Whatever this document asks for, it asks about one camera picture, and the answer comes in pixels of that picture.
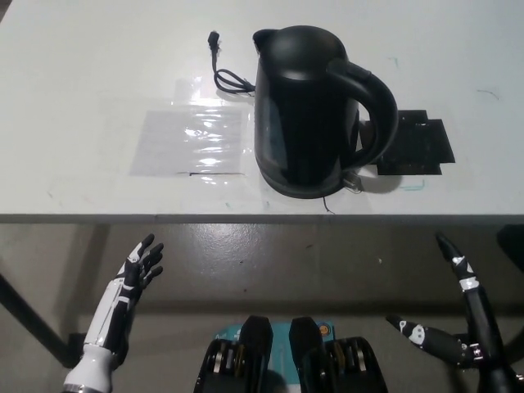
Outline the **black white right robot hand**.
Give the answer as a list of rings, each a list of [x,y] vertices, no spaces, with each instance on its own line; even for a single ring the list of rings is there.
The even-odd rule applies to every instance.
[[[397,315],[388,315],[386,320],[415,347],[447,364],[477,368],[483,372],[508,369],[509,362],[495,314],[468,258],[443,233],[436,234],[436,242],[458,280],[465,303],[468,332],[452,335]]]

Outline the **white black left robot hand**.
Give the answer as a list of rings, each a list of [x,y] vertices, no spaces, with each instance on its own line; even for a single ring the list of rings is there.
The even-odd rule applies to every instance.
[[[129,253],[118,273],[107,284],[84,338],[85,345],[109,350],[124,359],[129,350],[129,334],[135,308],[142,293],[163,272],[163,243],[155,243],[150,233]]]

